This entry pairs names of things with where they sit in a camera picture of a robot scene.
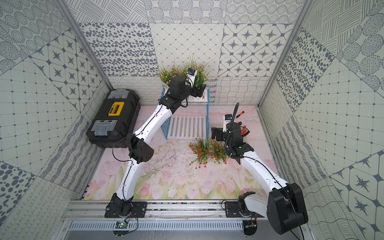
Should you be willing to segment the red flower pot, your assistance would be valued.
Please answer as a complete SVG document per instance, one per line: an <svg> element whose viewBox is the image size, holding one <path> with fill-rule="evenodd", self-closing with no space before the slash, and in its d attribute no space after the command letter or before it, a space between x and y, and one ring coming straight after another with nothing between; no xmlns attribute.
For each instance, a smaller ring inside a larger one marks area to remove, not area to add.
<svg viewBox="0 0 384 240"><path fill-rule="evenodd" d="M196 155L196 159L191 161L190 165L195 164L195 168L206 168L210 160L213 159L211 151L212 142L204 138L196 138L193 143L189 143L189 148Z"/></svg>
<svg viewBox="0 0 384 240"><path fill-rule="evenodd" d="M218 164L227 164L228 155L225 152L224 143L216 140L209 140L210 157Z"/></svg>

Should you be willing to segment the pink flower pot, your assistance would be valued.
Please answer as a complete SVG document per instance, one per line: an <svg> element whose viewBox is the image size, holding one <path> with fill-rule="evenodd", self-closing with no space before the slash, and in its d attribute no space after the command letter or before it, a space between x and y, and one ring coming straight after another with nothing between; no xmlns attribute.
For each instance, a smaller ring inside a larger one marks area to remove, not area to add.
<svg viewBox="0 0 384 240"><path fill-rule="evenodd" d="M195 73L192 75L189 69L195 70ZM209 72L210 68L206 64L200 64L194 57L190 57L182 71L185 76L195 77L194 86L197 88L202 87L206 83Z"/></svg>
<svg viewBox="0 0 384 240"><path fill-rule="evenodd" d="M173 64L170 68L161 67L157 71L158 76L160 77L161 81L169 87L173 77L178 76L181 74L178 67Z"/></svg>

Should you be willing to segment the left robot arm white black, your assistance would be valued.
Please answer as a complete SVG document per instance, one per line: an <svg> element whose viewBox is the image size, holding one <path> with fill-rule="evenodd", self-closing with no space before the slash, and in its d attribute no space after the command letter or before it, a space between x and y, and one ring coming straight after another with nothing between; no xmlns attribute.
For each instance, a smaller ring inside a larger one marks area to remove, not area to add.
<svg viewBox="0 0 384 240"><path fill-rule="evenodd" d="M109 210L116 210L123 217L132 211L135 186L142 168L154 155L154 150L150 147L153 136L163 123L183 106L183 101L188 102L189 96L200 98L204 94L206 85L198 87L195 78L189 74L186 77L180 75L173 77L169 89L159 99L159 105L150 118L135 133L124 138L128 140L130 158L127 162L130 164L121 185L111 198Z"/></svg>

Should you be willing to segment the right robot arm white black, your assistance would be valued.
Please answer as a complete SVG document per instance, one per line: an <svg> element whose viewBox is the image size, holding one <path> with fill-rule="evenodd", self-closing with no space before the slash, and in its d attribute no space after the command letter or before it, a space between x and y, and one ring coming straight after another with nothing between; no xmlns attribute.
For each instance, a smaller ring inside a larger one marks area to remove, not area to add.
<svg viewBox="0 0 384 240"><path fill-rule="evenodd" d="M223 142L226 156L248 170L268 194L267 200L253 191L241 194L238 198L240 214L265 217L279 235L306 224L309 218L302 189L279 177L243 138L239 123L224 121L223 128L212 128L212 139Z"/></svg>

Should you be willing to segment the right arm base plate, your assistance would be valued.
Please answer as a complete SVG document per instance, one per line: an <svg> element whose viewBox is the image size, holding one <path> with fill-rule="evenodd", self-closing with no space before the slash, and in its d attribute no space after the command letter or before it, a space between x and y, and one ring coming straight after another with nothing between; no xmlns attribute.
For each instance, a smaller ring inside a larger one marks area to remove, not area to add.
<svg viewBox="0 0 384 240"><path fill-rule="evenodd" d="M250 218L254 217L255 215L257 218L264 217L258 213L250 212L244 204L239 204L238 201L223 200L221 207L225 211L227 218Z"/></svg>

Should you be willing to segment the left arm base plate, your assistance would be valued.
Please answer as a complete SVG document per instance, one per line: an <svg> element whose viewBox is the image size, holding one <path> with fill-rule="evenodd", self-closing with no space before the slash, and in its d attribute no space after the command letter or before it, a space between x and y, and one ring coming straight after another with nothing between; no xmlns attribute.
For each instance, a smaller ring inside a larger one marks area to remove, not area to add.
<svg viewBox="0 0 384 240"><path fill-rule="evenodd" d="M110 202L106 207L105 218L144 218L147 211L147 202L132 202L127 204L114 204Z"/></svg>

